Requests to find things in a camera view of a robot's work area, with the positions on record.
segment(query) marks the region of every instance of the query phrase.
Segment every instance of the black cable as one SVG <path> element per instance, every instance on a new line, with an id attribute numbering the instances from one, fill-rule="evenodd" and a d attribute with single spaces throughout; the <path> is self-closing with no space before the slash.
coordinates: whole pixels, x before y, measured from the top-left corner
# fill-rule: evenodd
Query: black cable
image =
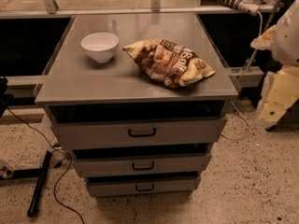
<path id="1" fill-rule="evenodd" d="M 48 140 L 48 138 L 46 137 L 45 134 L 43 134 L 43 133 L 42 133 L 41 131 L 39 131 L 37 128 L 32 127 L 32 126 L 31 126 L 27 121 L 25 121 L 24 119 L 21 119 L 19 116 L 17 116 L 16 114 L 14 114 L 8 107 L 7 107 L 7 110 L 8 110 L 9 113 L 12 114 L 16 119 L 18 119 L 19 121 L 21 121 L 21 122 L 23 122 L 24 124 L 26 124 L 30 129 L 33 129 L 33 130 L 37 131 L 38 133 L 40 133 L 40 134 L 45 138 L 45 140 L 46 140 L 47 143 L 50 145 L 50 147 L 54 149 L 54 150 L 51 152 L 52 154 L 53 154 L 54 152 L 62 152 L 62 151 L 63 151 L 64 153 L 67 153 L 70 162 L 69 162 L 69 164 L 68 164 L 66 170 L 64 171 L 64 173 L 58 178 L 58 180 L 57 180 L 56 183 L 55 183 L 55 186 L 54 186 L 54 198 L 55 198 L 55 201 L 56 201 L 59 205 L 61 205 L 61 206 L 63 206 L 64 208 L 66 208 L 66 209 L 68 209 L 68 210 L 73 211 L 74 213 L 76 213 L 76 214 L 80 217 L 80 219 L 81 219 L 81 221 L 82 221 L 82 224 L 84 224 L 85 222 L 84 222 L 84 219 L 83 219 L 82 215 L 81 215 L 78 211 L 76 211 L 75 209 L 73 209 L 73 208 L 71 208 L 71 207 L 69 207 L 69 206 L 63 204 L 62 202 L 60 202 L 60 201 L 58 200 L 58 198 L 57 198 L 57 194 L 56 194 L 56 188 L 57 188 L 58 183 L 60 182 L 60 180 L 62 179 L 62 177 L 69 171 L 69 169 L 70 169 L 70 167 L 71 167 L 71 165 L 72 165 L 72 162 L 73 162 L 72 156 L 71 156 L 71 155 L 69 154 L 69 152 L 68 152 L 67 150 L 65 150 L 65 149 L 62 149 L 62 150 L 56 149 L 56 148 L 50 143 L 50 141 Z"/>

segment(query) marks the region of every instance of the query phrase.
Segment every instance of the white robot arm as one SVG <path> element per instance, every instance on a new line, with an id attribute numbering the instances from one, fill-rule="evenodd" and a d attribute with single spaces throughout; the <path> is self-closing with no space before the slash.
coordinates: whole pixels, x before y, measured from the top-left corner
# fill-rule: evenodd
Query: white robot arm
<path id="1" fill-rule="evenodd" d="M 270 49 L 273 59 L 283 64 L 276 74 L 269 73 L 265 78 L 257 107 L 258 127 L 268 129 L 276 125 L 299 99 L 298 45 L 299 0 L 295 0 L 275 26 L 251 43 L 255 49 Z"/>

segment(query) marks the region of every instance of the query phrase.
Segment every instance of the power cord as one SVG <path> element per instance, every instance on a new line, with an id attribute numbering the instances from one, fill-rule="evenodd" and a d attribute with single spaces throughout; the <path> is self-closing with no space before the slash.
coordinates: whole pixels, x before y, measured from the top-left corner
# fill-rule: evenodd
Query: power cord
<path id="1" fill-rule="evenodd" d="M 238 110 L 238 108 L 235 106 L 235 103 L 234 102 L 231 102 L 232 103 L 232 105 L 233 105 L 233 107 L 235 108 L 235 111 L 236 111 L 236 113 L 237 113 L 237 117 L 238 118 L 240 118 L 240 119 L 242 119 L 242 120 L 244 120 L 245 121 L 245 123 L 247 124 L 247 128 L 248 128 L 248 132 L 243 136 L 243 137 L 240 137 L 240 138 L 228 138 L 228 137 L 226 137 L 225 135 L 223 135 L 223 134 L 221 134 L 221 136 L 223 137 L 223 138 L 225 138 L 225 139 L 228 139 L 228 140 L 232 140 L 232 141 L 240 141 L 240 140 L 243 140 L 243 139 L 246 139 L 248 136 L 249 136 L 249 134 L 250 134 L 250 125 L 249 125 L 249 123 L 242 117 L 242 113 Z"/>
<path id="2" fill-rule="evenodd" d="M 57 180 L 56 183 L 55 183 L 55 186 L 54 186 L 54 198 L 55 198 L 55 201 L 56 201 L 59 205 L 61 205 L 61 206 L 63 206 L 64 208 L 66 208 L 66 209 L 68 209 L 68 210 L 70 210 L 70 211 L 76 213 L 76 214 L 79 216 L 79 218 L 81 219 L 82 224 L 84 224 L 84 223 L 85 223 L 85 222 L 84 222 L 84 219 L 83 219 L 82 215 L 81 215 L 77 210 L 73 209 L 73 208 L 70 207 L 70 206 L 67 206 L 67 205 L 63 204 L 63 203 L 62 203 L 61 201 L 59 201 L 58 198 L 57 198 L 57 186 L 58 186 L 58 183 L 59 183 L 60 180 L 63 178 L 63 176 L 69 171 L 69 169 L 70 169 L 70 167 L 71 167 L 71 165 L 72 165 L 72 163 L 73 163 L 72 156 L 71 156 L 71 155 L 69 154 L 69 152 L 68 152 L 67 150 L 65 150 L 65 149 L 61 149 L 61 150 L 60 150 L 60 149 L 55 148 L 55 147 L 50 143 L 50 141 L 48 140 L 48 138 L 46 137 L 45 134 L 43 134 L 43 133 L 42 133 L 41 131 L 39 131 L 37 128 L 31 126 L 31 125 L 30 125 L 27 121 L 25 121 L 24 119 L 22 119 L 22 118 L 20 118 L 19 116 L 17 116 L 15 113 L 13 113 L 13 112 L 10 110 L 9 107 L 7 107 L 7 110 L 8 110 L 9 113 L 10 113 L 11 115 L 13 115 L 16 119 L 18 119 L 19 121 L 21 121 L 21 122 L 23 122 L 24 124 L 26 124 L 30 129 L 33 129 L 33 130 L 37 131 L 38 133 L 40 133 L 40 134 L 44 137 L 44 139 L 47 141 L 47 143 L 50 145 L 50 147 L 51 147 L 52 149 L 54 149 L 54 150 L 51 152 L 51 154 L 53 154 L 54 152 L 63 152 L 63 153 L 66 153 L 66 154 L 67 154 L 67 156 L 68 156 L 68 158 L 69 158 L 69 163 L 68 163 L 68 166 L 67 166 L 66 170 L 64 171 L 64 173 L 58 178 L 58 180 Z"/>

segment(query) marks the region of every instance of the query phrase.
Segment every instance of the brown chip bag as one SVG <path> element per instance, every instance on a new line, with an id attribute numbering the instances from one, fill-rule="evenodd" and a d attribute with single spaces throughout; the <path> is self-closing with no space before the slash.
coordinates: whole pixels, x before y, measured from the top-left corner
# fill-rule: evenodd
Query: brown chip bag
<path id="1" fill-rule="evenodd" d="M 170 88 L 185 87 L 215 73 L 190 49 L 171 41 L 138 41 L 123 50 L 151 79 Z"/>

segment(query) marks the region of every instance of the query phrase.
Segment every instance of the gray countertop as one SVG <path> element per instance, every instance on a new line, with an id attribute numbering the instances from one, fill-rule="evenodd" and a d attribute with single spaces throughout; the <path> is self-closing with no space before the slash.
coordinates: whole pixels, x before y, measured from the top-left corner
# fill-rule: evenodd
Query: gray countertop
<path id="1" fill-rule="evenodd" d="M 120 39 L 116 56 L 100 64 L 83 52 L 86 35 L 108 32 Z M 179 90 L 154 83 L 122 47 L 144 39 L 166 39 L 192 49 L 216 73 Z M 36 97 L 38 105 L 226 100 L 237 91 L 194 13 L 77 15 Z"/>

